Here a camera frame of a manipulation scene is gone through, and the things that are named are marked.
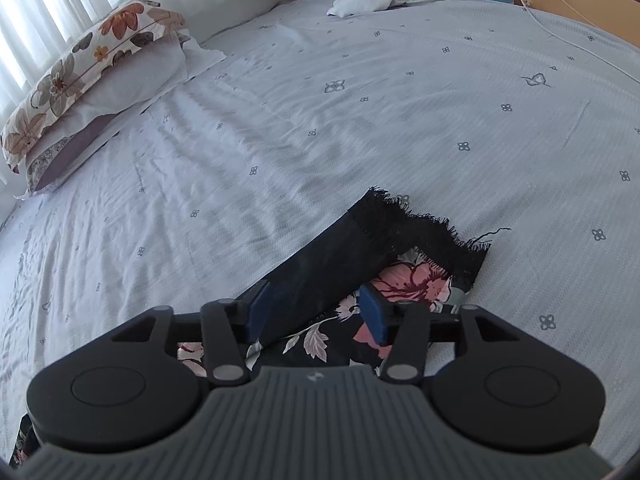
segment black fringe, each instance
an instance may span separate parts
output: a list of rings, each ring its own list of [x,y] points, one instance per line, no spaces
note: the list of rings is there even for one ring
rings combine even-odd
[[[471,286],[489,250],[479,238],[463,241],[449,219],[412,214],[407,204],[372,187],[349,209],[362,231],[385,253],[399,256],[411,248],[447,274]]]

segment bed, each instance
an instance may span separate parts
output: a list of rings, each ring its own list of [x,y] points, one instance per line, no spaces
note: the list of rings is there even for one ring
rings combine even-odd
[[[235,297],[370,186],[497,227],[470,293],[594,370],[594,449],[640,446],[640,51],[519,6],[447,0],[341,19],[297,0],[207,41],[227,58],[133,114],[0,232],[0,427],[34,374],[158,304]],[[452,357],[442,346],[433,361]]]

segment bed sheet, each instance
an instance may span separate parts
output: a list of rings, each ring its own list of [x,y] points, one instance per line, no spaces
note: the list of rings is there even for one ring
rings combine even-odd
[[[343,20],[326,16],[332,1],[215,36],[223,62],[9,219],[5,459],[42,367],[156,304],[237,295],[370,186],[463,238],[510,228],[469,301],[594,370],[607,391],[594,448],[616,465],[638,448],[640,85],[520,7],[449,0]],[[537,14],[640,78],[637,49]]]

